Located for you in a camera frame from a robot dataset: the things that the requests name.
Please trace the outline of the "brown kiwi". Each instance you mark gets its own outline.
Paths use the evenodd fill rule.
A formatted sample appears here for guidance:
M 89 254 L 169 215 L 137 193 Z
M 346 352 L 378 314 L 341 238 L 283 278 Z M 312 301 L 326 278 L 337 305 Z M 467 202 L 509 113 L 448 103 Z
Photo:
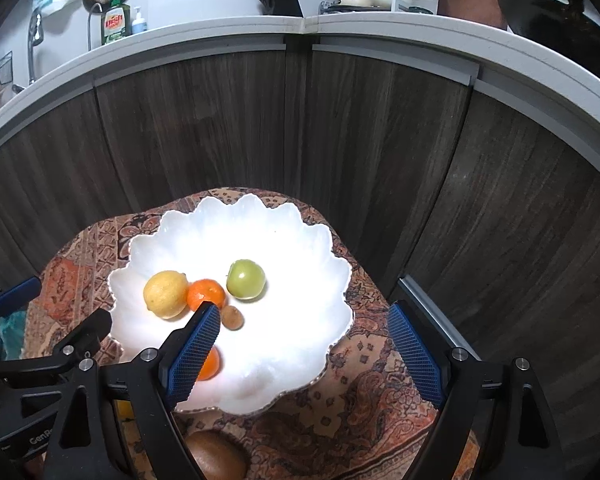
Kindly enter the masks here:
M 246 478 L 248 460 L 240 448 L 222 434 L 197 431 L 185 443 L 207 479 L 242 480 Z

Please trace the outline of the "small tan longan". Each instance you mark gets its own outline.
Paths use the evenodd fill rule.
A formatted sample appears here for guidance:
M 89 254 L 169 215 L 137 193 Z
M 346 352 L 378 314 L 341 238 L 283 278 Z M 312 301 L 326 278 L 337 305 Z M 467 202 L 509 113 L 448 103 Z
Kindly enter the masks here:
M 245 319 L 242 312 L 229 304 L 222 307 L 221 322 L 228 330 L 240 330 L 244 326 Z

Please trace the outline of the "chrome kitchen faucet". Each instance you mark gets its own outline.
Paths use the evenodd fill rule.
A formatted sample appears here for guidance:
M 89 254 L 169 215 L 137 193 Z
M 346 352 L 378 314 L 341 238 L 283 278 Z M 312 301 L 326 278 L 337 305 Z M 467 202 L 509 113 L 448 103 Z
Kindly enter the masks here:
M 28 81 L 33 84 L 36 81 L 34 49 L 42 44 L 44 40 L 43 19 L 40 8 L 32 11 L 28 29 Z

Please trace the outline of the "teal glass object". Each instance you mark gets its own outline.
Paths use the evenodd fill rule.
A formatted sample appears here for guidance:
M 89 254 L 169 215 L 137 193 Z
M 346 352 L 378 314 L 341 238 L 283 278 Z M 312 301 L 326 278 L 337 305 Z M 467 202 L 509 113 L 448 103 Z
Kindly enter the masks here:
M 0 361 L 19 360 L 26 332 L 26 310 L 12 312 L 0 318 Z

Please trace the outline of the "yellow mango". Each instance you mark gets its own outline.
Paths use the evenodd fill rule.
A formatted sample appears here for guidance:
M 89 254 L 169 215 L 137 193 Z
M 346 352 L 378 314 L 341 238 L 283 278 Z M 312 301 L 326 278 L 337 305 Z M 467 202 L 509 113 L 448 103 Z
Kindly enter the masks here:
M 116 408 L 118 419 L 124 422 L 134 419 L 134 412 L 130 401 L 115 400 L 114 407 Z

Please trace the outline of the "yellow lemon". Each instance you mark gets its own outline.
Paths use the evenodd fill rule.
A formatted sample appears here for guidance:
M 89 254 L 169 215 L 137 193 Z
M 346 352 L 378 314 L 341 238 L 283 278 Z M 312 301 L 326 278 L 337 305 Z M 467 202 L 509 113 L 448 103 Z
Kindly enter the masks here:
M 188 281 L 176 271 L 161 271 L 152 276 L 143 289 L 147 310 L 158 318 L 176 318 L 186 307 Z

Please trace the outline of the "large orange tangerine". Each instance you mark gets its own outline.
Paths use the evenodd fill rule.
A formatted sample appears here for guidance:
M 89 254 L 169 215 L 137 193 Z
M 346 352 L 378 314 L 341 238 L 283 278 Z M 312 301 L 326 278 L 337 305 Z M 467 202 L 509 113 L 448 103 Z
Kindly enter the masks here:
M 218 348 L 213 346 L 204 360 L 204 364 L 198 373 L 198 382 L 206 382 L 215 377 L 222 367 L 222 356 Z

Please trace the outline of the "patterned paisley tablecloth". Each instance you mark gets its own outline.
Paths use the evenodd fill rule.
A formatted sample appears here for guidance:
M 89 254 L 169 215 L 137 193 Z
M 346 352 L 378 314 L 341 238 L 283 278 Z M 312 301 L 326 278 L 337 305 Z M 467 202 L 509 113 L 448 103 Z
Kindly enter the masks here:
M 61 247 L 42 273 L 41 295 L 29 304 L 22 356 L 47 356 L 94 309 L 110 308 L 106 278 L 128 261 L 130 239 L 155 232 L 170 209 L 194 210 L 204 196 L 99 221 Z M 175 417 L 184 434 L 212 430 L 241 446 L 250 479 L 399 479 L 437 415 L 388 338 L 387 300 L 338 236 L 332 251 L 352 266 L 346 299 L 355 320 L 330 352 L 325 376 L 261 414 Z

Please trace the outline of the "small orange tangerine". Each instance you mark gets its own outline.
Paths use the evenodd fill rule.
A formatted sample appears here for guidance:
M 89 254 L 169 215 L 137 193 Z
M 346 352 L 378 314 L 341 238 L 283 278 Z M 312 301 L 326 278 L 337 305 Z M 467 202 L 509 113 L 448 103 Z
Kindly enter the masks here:
M 186 301 L 189 309 L 196 311 L 204 302 L 212 302 L 222 309 L 227 303 L 227 298 L 224 288 L 217 281 L 204 278 L 188 286 Z

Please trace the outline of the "green apple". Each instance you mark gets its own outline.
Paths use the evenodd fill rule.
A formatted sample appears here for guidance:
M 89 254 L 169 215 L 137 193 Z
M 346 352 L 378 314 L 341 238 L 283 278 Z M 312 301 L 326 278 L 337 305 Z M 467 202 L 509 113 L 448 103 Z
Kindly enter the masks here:
M 251 300 L 259 297 L 265 288 L 263 269 L 248 259 L 236 260 L 227 274 L 226 289 L 237 299 Z

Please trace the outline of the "white scalloped fruit bowl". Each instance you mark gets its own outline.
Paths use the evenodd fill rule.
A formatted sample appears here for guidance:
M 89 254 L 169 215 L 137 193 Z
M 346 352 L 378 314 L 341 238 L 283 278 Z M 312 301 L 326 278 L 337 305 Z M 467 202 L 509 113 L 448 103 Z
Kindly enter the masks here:
M 189 284 L 226 287 L 232 264 L 249 260 L 263 271 L 261 293 L 245 299 L 226 290 L 233 315 L 215 339 L 219 368 L 176 411 L 247 415 L 314 385 L 354 321 L 346 300 L 352 268 L 334 248 L 326 224 L 303 220 L 293 203 L 268 206 L 254 194 L 231 205 L 208 196 L 191 212 L 166 211 L 156 232 L 131 238 L 128 262 L 108 276 L 111 336 L 122 361 L 160 347 L 193 316 L 184 309 L 165 320 L 148 310 L 143 291 L 154 275 L 175 271 Z

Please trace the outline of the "green dish soap bottle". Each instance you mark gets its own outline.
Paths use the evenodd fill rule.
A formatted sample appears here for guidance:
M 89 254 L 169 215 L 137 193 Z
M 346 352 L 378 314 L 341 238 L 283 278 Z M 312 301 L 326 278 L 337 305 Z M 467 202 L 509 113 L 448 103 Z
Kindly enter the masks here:
M 111 0 L 108 10 L 102 14 L 102 45 L 131 35 L 130 6 L 122 0 Z

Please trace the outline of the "white hand soap bottle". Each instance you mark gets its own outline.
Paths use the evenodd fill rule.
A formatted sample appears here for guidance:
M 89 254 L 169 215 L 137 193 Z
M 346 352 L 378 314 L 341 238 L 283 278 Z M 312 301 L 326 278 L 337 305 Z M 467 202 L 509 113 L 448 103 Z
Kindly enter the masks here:
M 143 17 L 142 9 L 139 6 L 134 8 L 134 18 L 131 23 L 131 32 L 133 35 L 148 31 L 147 21 Z

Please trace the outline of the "black wok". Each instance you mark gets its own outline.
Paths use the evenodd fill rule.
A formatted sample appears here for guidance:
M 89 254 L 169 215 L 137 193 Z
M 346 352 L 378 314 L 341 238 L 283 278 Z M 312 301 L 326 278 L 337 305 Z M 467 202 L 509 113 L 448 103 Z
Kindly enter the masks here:
M 514 34 L 542 44 L 600 78 L 600 25 L 558 0 L 498 0 Z

